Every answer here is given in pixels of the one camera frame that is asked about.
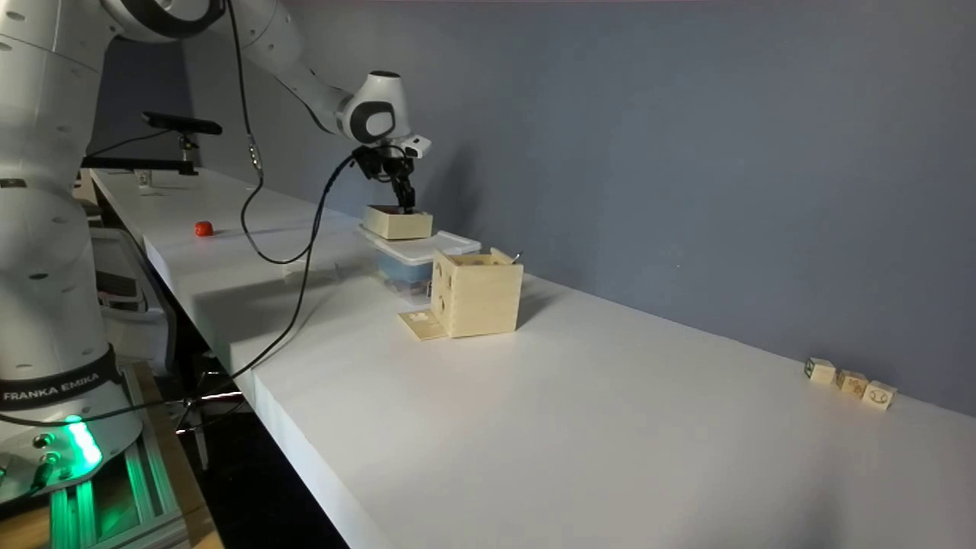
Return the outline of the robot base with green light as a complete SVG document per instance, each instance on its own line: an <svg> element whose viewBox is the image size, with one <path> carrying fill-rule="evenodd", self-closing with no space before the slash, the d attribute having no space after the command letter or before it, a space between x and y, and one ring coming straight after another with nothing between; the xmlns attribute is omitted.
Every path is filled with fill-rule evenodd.
<svg viewBox="0 0 976 549"><path fill-rule="evenodd" d="M0 549L191 549L180 503L180 442L168 415L140 415L144 434L92 479L7 507Z"/></svg>

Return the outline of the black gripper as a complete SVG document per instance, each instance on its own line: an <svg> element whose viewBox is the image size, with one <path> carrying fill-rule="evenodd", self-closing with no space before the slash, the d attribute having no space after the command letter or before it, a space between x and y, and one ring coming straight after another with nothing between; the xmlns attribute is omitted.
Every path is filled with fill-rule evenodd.
<svg viewBox="0 0 976 549"><path fill-rule="evenodd" d="M415 209L419 194L413 185L413 171L430 152L430 145L430 137L413 135L401 140L357 145L353 162L365 181L391 182L400 209Z"/></svg>

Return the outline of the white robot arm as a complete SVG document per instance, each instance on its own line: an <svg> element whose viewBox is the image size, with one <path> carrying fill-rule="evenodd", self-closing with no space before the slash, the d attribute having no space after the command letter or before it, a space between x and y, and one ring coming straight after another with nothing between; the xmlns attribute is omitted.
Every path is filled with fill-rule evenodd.
<svg viewBox="0 0 976 549"><path fill-rule="evenodd" d="M375 152L386 177L430 150L401 83L353 91L301 62L283 0L0 0L0 385L10 413L87 399L106 385L92 237L72 200L82 155L135 135L132 95L105 83L113 44L218 30L330 130Z"/></svg>

